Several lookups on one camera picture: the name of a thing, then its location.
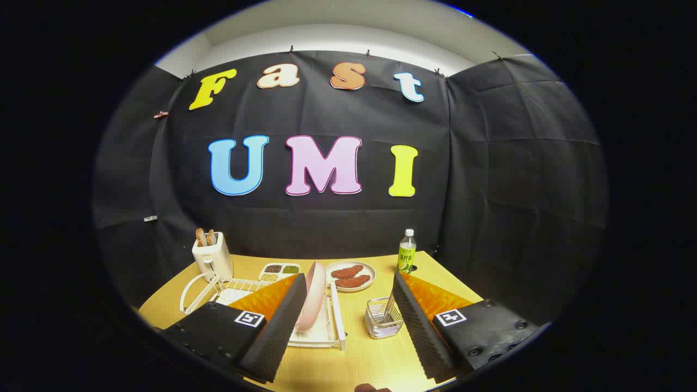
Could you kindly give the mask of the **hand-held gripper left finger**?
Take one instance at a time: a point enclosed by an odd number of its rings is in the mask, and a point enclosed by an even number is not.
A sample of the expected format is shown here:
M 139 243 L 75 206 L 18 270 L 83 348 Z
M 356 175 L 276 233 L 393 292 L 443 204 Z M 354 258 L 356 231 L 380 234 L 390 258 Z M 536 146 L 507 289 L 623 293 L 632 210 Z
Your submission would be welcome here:
M 306 296 L 294 274 L 229 305 L 208 302 L 162 335 L 221 372 L 273 382 Z

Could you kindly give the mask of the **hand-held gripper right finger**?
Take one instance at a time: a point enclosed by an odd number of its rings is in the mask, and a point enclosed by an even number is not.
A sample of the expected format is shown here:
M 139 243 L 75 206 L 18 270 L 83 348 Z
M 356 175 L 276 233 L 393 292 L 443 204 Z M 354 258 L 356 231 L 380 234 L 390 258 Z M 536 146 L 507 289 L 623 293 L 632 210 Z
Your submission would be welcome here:
M 393 300 L 427 378 L 472 379 L 488 372 L 545 331 L 495 299 L 470 302 L 400 271 Z

